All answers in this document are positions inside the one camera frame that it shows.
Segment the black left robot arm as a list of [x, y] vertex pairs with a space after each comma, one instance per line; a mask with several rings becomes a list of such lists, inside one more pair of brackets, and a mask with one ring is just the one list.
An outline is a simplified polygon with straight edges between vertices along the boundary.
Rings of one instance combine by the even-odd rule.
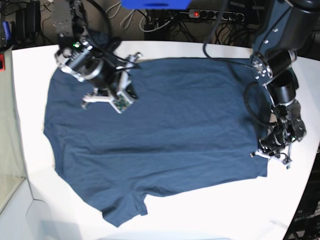
[[[296, 99], [299, 88], [292, 64], [297, 51], [303, 47], [320, 19], [318, 0], [268, 0], [263, 19], [252, 42], [252, 55], [247, 65], [254, 73], [255, 81], [244, 90], [246, 110], [260, 126], [267, 128], [266, 136], [258, 141], [258, 149], [251, 157], [260, 156], [271, 160], [291, 163], [292, 144], [306, 135], [301, 119], [301, 105]], [[266, 122], [251, 109], [248, 94], [253, 86], [261, 87], [275, 122]]]

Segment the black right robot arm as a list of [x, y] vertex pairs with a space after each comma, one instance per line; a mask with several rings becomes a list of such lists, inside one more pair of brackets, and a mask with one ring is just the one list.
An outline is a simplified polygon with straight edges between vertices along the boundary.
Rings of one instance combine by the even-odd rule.
[[81, 0], [53, 1], [53, 25], [59, 46], [54, 55], [57, 66], [79, 82], [91, 83], [102, 96], [117, 98], [124, 92], [136, 99], [129, 72], [138, 68], [139, 54], [126, 58], [115, 55], [122, 40], [113, 36], [111, 23], [101, 6], [94, 0], [90, 4], [102, 14], [106, 33], [90, 29]]

